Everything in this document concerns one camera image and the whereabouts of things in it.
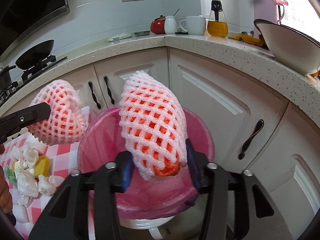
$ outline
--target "glass bottle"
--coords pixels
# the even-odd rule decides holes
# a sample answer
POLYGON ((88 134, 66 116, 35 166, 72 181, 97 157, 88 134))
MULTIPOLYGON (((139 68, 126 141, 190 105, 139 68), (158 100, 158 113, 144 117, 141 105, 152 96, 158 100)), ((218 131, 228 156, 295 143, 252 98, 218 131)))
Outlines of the glass bottle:
POLYGON ((224 18, 221 1, 219 0, 212 0, 211 2, 207 30, 211 36, 226 37, 228 34, 228 25, 224 18))

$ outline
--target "foam fruit net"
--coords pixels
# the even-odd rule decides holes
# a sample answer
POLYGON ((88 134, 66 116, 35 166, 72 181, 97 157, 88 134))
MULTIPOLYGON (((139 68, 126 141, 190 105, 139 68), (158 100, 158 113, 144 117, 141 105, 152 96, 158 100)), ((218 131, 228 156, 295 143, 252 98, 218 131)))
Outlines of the foam fruit net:
POLYGON ((126 80, 121 97, 121 136, 140 175, 146 180, 177 175, 187 163, 187 127, 175 95, 137 71, 126 80))
POLYGON ((29 132, 48 145, 80 141, 86 122, 75 89, 67 81, 55 80, 40 90, 30 106, 43 102, 51 108, 50 117, 30 125, 29 132))

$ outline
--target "white jar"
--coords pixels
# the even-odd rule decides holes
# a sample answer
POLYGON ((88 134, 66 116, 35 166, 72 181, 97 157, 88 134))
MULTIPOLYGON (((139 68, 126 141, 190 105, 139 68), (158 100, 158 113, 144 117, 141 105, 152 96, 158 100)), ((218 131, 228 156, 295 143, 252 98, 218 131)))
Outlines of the white jar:
POLYGON ((174 34, 177 31, 177 22, 174 16, 166 16, 164 22, 164 32, 166 34, 174 34))

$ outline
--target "metal bolt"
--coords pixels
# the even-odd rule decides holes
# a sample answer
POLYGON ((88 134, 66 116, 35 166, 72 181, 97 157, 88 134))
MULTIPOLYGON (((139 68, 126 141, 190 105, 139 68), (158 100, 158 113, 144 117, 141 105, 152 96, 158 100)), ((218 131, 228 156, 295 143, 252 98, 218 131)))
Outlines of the metal bolt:
POLYGON ((105 167, 107 168, 107 169, 113 169, 113 168, 115 168, 117 165, 115 164, 115 163, 113 163, 113 162, 111 162, 111 163, 107 163, 106 165, 105 165, 105 167))
POLYGON ((71 174, 72 177, 75 177, 75 176, 80 175, 80 171, 79 170, 74 170, 70 174, 71 174))
POLYGON ((242 171, 242 173, 245 175, 245 176, 248 176, 248 177, 251 177, 253 175, 252 171, 250 170, 244 170, 242 171))
POLYGON ((215 163, 208 163, 208 164, 207 164, 207 167, 208 167, 209 169, 211 169, 211 170, 215 170, 215 169, 218 168, 218 165, 215 164, 215 163))

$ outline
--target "pink trash bag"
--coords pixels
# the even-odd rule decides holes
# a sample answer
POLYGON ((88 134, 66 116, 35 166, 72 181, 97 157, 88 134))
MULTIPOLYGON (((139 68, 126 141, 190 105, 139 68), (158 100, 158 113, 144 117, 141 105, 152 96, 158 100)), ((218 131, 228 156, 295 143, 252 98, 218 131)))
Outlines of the pink trash bag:
MULTIPOLYGON (((78 167, 81 172, 99 169, 114 161, 119 152, 125 151, 125 140, 119 126, 120 108, 109 107, 90 123, 78 149, 78 167)), ((187 120, 187 133, 194 149, 204 153, 209 161, 214 158, 211 133, 204 122, 193 112, 183 108, 187 120)), ((158 219, 177 215, 196 201, 198 193, 192 185, 188 168, 162 182, 144 180, 138 169, 133 173, 131 185, 121 194, 116 193, 120 218, 158 219)))

